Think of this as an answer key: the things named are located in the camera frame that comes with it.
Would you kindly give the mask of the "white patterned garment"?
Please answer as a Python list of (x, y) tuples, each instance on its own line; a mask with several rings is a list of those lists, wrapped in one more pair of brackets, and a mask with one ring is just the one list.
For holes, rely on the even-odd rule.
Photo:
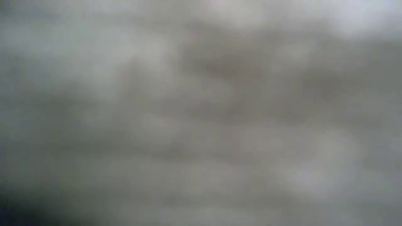
[(402, 0), (0, 0), (0, 226), (402, 226)]

